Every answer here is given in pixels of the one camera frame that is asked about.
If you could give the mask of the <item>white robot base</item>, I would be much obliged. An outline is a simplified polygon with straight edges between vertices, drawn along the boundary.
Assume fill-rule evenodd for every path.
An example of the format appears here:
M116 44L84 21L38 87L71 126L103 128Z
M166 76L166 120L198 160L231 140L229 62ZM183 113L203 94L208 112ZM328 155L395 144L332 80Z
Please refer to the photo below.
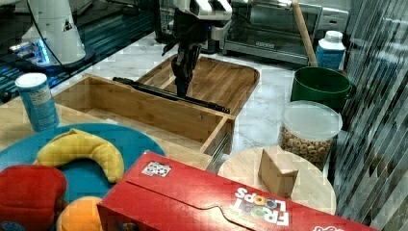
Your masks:
M32 27L9 48L19 61L37 69L75 68L95 51L84 44L74 23L69 0L25 0Z

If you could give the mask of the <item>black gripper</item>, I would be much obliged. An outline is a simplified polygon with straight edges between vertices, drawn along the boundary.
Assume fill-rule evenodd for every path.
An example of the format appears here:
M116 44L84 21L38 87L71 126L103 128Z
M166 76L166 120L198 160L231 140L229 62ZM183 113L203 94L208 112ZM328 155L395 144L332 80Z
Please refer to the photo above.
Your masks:
M192 79L192 72L195 69L201 44L208 39L209 23L200 20L196 16L175 11L173 33L169 43L163 49L162 55L171 50L176 44L179 45L177 56L172 60L171 67L175 75L176 93L178 96L185 96Z

